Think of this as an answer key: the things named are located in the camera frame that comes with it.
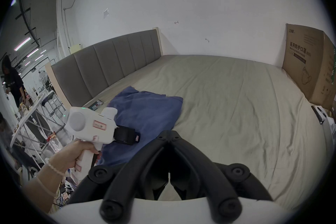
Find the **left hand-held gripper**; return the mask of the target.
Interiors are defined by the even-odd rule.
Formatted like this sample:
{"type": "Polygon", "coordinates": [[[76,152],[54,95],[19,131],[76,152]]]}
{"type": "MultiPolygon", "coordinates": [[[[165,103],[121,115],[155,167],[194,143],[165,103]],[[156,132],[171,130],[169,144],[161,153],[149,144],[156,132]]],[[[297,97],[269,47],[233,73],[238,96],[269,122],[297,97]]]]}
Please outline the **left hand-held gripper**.
{"type": "MultiPolygon", "coordinates": [[[[82,141],[90,142],[97,151],[101,151],[104,144],[117,142],[133,145],[141,140],[140,133],[135,129],[117,125],[115,116],[118,110],[106,107],[101,114],[84,107],[71,107],[64,130],[82,141]]],[[[81,182],[96,164],[97,154],[83,151],[70,169],[70,176],[74,182],[81,182]]]]}

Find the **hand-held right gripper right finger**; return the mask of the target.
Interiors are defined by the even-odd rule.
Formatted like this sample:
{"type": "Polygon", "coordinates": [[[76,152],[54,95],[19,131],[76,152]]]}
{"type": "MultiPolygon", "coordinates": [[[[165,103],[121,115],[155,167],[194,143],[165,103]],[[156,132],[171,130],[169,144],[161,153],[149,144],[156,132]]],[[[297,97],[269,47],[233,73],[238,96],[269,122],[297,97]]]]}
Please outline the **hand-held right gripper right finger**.
{"type": "Polygon", "coordinates": [[[170,131],[170,147],[179,162],[185,164],[195,176],[195,187],[187,190],[183,198],[206,197],[214,222],[232,223],[237,220],[243,211],[239,197],[273,201],[246,165],[212,162],[176,131],[170,131]]]}

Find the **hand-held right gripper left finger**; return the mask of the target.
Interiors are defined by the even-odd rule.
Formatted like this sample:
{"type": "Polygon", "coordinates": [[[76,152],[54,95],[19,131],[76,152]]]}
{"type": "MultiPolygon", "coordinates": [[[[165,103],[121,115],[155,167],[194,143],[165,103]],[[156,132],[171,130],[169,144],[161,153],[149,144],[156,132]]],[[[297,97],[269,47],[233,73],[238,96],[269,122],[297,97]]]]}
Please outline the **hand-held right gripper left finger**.
{"type": "Polygon", "coordinates": [[[101,199],[99,216],[104,221],[129,221],[141,175],[169,143],[172,131],[162,131],[146,144],[128,163],[96,165],[77,186],[67,205],[101,199]]]}

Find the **person's left hand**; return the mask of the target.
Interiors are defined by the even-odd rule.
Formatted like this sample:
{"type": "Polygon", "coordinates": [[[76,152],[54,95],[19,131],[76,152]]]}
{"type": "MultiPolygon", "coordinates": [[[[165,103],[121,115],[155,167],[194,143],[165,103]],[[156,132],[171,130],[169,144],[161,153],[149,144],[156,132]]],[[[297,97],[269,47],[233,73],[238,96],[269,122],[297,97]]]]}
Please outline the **person's left hand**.
{"type": "Polygon", "coordinates": [[[102,153],[95,148],[93,143],[75,140],[53,155],[53,157],[48,160],[48,167],[55,173],[65,176],[68,169],[75,167],[76,160],[79,159],[79,156],[84,151],[98,155],[98,159],[100,159],[102,155],[102,153]]]}

